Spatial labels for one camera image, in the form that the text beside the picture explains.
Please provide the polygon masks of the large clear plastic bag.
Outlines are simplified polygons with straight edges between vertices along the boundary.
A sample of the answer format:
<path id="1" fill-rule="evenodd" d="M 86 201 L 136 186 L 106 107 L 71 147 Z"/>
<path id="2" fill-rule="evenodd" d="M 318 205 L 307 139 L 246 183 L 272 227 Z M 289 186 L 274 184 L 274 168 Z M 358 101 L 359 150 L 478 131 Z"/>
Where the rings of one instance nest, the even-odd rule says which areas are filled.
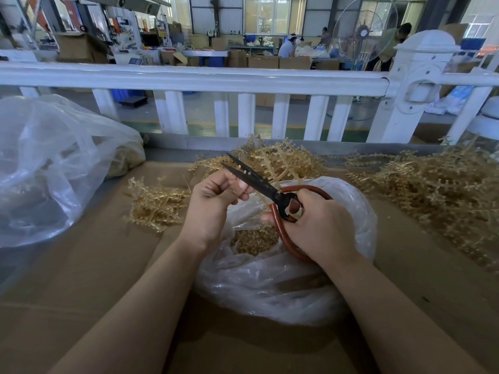
<path id="1" fill-rule="evenodd" d="M 38 243 L 83 215 L 115 150 L 138 131 L 60 95 L 0 99 L 0 247 Z"/>

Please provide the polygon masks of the brown cardboard sheet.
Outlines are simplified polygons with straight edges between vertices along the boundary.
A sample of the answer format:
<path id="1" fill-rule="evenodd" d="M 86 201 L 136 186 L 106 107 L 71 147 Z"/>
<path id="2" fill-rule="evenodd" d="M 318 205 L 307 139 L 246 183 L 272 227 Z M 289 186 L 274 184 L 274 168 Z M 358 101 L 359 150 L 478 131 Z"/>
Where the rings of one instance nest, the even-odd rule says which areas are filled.
<path id="1" fill-rule="evenodd" d="M 205 172 L 146 162 L 103 184 L 96 206 L 40 247 L 0 251 L 0 374 L 45 374 L 143 274 L 159 235 L 128 223 L 128 178 L 193 187 Z M 491 374 L 499 374 L 499 279 L 426 232 L 391 202 L 378 217 L 375 264 Z M 322 328 L 284 326 L 191 293 L 166 374 L 377 374 L 352 316 Z"/>

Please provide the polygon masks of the heap of cut tan pieces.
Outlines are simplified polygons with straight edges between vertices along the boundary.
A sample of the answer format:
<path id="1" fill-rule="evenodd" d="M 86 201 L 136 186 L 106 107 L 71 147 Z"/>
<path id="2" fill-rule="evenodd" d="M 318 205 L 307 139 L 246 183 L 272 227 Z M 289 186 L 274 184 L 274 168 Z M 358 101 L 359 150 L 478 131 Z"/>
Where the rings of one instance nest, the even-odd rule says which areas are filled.
<path id="1" fill-rule="evenodd" d="M 237 230 L 230 246 L 238 254 L 257 256 L 278 244 L 279 235 L 275 227 L 265 225 L 256 230 Z"/>

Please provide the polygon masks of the factory window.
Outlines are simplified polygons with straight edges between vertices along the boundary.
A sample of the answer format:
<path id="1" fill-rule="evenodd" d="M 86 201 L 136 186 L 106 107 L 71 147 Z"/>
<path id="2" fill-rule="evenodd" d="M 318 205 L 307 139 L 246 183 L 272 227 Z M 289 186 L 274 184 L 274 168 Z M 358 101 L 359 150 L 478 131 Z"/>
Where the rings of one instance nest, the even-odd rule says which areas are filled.
<path id="1" fill-rule="evenodd" d="M 246 34 L 301 35 L 307 0 L 244 0 Z"/>

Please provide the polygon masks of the large pile of tan sprues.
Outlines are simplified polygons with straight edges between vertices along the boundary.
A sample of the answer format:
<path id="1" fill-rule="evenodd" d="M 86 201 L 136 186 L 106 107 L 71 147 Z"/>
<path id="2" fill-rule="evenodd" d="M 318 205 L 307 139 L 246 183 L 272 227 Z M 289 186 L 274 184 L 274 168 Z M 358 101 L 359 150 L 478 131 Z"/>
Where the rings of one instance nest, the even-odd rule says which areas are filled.
<path id="1" fill-rule="evenodd" d="M 429 156 L 346 157 L 347 174 L 364 193 L 388 198 L 499 277 L 499 161 L 470 145 L 447 145 Z"/>

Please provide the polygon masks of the large open cardboard box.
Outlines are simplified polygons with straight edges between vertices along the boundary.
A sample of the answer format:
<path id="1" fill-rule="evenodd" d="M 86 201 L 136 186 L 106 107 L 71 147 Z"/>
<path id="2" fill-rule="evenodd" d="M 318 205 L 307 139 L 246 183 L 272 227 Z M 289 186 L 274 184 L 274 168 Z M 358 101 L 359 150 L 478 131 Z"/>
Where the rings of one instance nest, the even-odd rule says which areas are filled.
<path id="1" fill-rule="evenodd" d="M 109 64 L 109 47 L 93 35 L 76 32 L 59 33 L 54 37 L 59 47 L 57 62 Z"/>

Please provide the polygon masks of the person's left forearm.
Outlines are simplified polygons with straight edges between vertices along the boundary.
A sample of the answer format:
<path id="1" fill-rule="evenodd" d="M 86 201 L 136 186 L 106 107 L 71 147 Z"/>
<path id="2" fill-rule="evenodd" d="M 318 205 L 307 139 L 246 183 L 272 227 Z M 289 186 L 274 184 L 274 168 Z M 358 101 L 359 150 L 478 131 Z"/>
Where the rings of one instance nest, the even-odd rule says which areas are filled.
<path id="1" fill-rule="evenodd" d="M 212 245 L 182 233 L 48 374 L 159 374 Z"/>

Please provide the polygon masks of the medium pile of tan sprues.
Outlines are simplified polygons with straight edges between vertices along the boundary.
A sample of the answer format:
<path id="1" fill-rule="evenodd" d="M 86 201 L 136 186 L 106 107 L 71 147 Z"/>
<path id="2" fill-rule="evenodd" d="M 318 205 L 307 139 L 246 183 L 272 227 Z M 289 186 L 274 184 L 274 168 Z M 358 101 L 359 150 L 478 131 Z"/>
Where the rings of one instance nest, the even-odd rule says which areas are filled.
<path id="1" fill-rule="evenodd" d="M 323 159 L 287 140 L 265 144 L 260 136 L 251 136 L 246 144 L 228 153 L 255 169 L 257 174 L 278 188 L 282 181 L 302 184 L 306 179 L 327 175 Z M 223 163 L 233 168 L 238 167 L 226 154 L 198 159 L 189 169 L 193 173 L 189 187 L 192 188 L 212 173 L 223 169 Z"/>

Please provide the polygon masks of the person's right hand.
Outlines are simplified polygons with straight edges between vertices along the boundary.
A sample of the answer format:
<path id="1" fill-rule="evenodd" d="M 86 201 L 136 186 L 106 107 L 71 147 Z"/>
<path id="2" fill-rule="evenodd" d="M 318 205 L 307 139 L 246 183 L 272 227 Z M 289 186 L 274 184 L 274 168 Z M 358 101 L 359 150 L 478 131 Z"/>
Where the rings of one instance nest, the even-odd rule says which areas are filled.
<path id="1" fill-rule="evenodd" d="M 363 257 L 356 249 L 353 219 L 337 201 L 314 193 L 314 204 L 295 223 L 284 221 L 290 239 L 322 269 L 338 270 Z"/>

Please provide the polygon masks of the tan pieces in large bag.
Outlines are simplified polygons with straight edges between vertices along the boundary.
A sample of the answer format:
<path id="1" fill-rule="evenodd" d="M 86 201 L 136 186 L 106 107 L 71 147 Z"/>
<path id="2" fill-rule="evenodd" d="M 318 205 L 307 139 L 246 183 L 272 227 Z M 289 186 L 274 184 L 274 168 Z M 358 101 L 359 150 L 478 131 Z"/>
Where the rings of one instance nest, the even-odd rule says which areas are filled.
<path id="1" fill-rule="evenodd" d="M 105 180 L 126 175 L 146 161 L 143 143 L 132 141 L 119 146 L 110 164 Z"/>

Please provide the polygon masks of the white fence railing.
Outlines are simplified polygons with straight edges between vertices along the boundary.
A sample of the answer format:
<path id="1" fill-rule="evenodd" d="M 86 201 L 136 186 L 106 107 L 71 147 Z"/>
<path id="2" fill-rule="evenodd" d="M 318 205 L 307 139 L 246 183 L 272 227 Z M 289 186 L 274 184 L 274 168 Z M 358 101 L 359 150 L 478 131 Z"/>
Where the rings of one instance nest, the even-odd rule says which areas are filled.
<path id="1" fill-rule="evenodd" d="M 328 98 L 336 97 L 328 142 L 343 137 L 353 98 L 380 97 L 366 142 L 407 144 L 426 106 L 441 86 L 471 86 L 472 93 L 444 140 L 455 144 L 478 114 L 494 87 L 499 87 L 499 50 L 486 68 L 446 73 L 445 67 L 460 49 L 453 37 L 441 30 L 419 32 L 396 47 L 394 67 L 387 72 L 207 68 L 15 62 L 0 64 L 0 85 L 16 86 L 25 97 L 40 96 L 40 87 L 91 89 L 99 113 L 119 121 L 110 89 L 153 90 L 161 132 L 187 136 L 183 92 L 214 94 L 215 133 L 229 137 L 228 94 L 238 96 L 238 137 L 255 133 L 256 95 L 274 94 L 273 139 L 284 139 L 290 96 L 310 95 L 303 139 L 318 141 L 324 127 Z"/>

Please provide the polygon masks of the person's right forearm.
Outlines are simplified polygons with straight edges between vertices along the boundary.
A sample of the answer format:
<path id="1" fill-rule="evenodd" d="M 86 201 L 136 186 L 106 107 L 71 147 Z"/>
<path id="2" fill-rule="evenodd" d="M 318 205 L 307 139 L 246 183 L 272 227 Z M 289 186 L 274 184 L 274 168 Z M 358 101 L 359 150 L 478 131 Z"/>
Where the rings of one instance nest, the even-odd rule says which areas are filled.
<path id="1" fill-rule="evenodd" d="M 488 374 L 364 256 L 333 259 L 324 270 L 383 374 Z"/>

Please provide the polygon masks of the small clear plastic bag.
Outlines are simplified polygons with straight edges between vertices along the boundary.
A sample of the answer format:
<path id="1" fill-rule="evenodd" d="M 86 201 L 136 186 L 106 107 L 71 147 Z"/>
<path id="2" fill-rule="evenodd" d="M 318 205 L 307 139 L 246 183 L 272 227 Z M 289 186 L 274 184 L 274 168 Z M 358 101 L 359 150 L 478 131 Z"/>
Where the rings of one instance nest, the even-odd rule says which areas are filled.
<path id="1" fill-rule="evenodd" d="M 204 258 L 194 282 L 197 294 L 221 308 L 286 325 L 325 326 L 346 314 L 347 305 L 320 267 L 294 257 L 279 239 L 257 256 L 230 246 L 237 230 L 265 226 L 267 198 L 254 193 L 228 208 L 221 242 Z"/>

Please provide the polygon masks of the standing pedestal fan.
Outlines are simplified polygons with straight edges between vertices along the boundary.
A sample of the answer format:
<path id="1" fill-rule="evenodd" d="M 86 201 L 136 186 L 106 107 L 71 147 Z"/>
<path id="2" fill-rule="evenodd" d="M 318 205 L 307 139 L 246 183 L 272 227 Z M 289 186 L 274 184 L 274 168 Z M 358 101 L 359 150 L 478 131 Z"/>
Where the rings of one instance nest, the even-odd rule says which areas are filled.
<path id="1" fill-rule="evenodd" d="M 395 0 L 340 0 L 332 31 L 334 59 L 344 71 L 380 71 L 379 55 L 398 25 Z"/>

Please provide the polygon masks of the blue plastic bin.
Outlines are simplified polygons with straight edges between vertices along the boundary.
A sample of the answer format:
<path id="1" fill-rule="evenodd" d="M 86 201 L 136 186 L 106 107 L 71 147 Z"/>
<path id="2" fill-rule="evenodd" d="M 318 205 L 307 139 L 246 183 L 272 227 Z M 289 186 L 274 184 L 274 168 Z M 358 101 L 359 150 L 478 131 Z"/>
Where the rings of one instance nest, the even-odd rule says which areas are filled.
<path id="1" fill-rule="evenodd" d="M 134 89 L 111 89 L 113 100 L 124 108 L 138 108 L 148 103 L 148 97 L 144 90 Z"/>

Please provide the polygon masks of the white work table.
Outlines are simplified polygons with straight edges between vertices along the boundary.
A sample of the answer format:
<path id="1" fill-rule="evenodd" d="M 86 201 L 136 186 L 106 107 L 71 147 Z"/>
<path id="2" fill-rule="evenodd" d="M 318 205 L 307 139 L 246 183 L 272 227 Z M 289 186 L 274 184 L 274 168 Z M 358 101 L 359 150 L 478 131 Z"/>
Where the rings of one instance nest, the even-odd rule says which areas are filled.
<path id="1" fill-rule="evenodd" d="M 228 51 L 184 50 L 183 55 L 198 59 L 200 67 L 224 68 L 228 59 Z"/>

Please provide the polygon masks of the white plastic sack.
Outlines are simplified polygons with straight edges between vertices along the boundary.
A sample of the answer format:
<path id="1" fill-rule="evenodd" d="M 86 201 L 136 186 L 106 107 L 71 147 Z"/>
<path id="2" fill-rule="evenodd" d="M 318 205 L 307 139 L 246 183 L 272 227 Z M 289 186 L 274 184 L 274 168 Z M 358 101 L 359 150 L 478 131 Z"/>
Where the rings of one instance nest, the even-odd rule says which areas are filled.
<path id="1" fill-rule="evenodd" d="M 451 114 L 457 116 L 474 88 L 473 86 L 456 86 L 445 97 L 437 94 L 435 99 L 425 107 L 425 112 L 435 115 Z"/>

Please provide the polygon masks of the red handled black scissors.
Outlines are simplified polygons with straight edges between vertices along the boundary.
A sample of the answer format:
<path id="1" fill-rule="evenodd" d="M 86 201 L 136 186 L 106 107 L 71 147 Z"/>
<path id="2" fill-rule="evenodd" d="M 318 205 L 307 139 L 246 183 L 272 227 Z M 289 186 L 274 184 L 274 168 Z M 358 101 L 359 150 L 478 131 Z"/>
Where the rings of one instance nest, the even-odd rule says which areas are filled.
<path id="1" fill-rule="evenodd" d="M 226 155 L 237 165 L 237 168 L 233 168 L 226 163 L 223 163 L 222 165 L 238 179 L 242 180 L 255 191 L 259 192 L 271 201 L 270 209 L 274 225 L 285 248 L 294 257 L 305 262 L 312 262 L 313 260 L 306 256 L 303 251 L 290 239 L 284 228 L 283 222 L 288 221 L 295 223 L 297 221 L 297 219 L 292 215 L 297 213 L 303 207 L 303 204 L 300 202 L 296 194 L 296 192 L 300 189 L 307 189 L 310 192 L 320 195 L 325 200 L 332 200 L 333 198 L 324 190 L 307 184 L 296 184 L 285 186 L 282 189 L 277 189 L 241 160 L 234 157 L 230 153 L 226 153 Z"/>

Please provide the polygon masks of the small pile of tan sprues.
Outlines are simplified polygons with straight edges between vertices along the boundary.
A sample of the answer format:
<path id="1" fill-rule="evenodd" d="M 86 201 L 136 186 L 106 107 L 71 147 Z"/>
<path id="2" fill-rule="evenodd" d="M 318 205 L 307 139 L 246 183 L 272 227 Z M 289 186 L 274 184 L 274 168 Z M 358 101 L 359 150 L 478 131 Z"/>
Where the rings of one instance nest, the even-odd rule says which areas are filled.
<path id="1" fill-rule="evenodd" d="M 183 209 L 187 208 L 192 192 L 189 185 L 168 185 L 166 176 L 161 176 L 149 185 L 144 177 L 133 177 L 123 194 L 131 200 L 130 210 L 124 216 L 126 222 L 163 233 L 171 226 L 184 223 Z"/>

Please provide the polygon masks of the person's left hand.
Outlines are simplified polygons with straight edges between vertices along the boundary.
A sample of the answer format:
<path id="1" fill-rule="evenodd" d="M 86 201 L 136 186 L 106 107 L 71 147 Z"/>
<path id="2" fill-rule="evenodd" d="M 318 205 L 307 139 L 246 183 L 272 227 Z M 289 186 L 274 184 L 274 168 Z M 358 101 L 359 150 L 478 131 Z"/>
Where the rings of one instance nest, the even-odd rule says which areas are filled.
<path id="1" fill-rule="evenodd" d="M 247 201 L 253 192 L 246 183 L 244 187 L 211 187 L 208 176 L 192 190 L 179 239 L 185 246 L 207 254 L 220 242 L 228 207 Z"/>

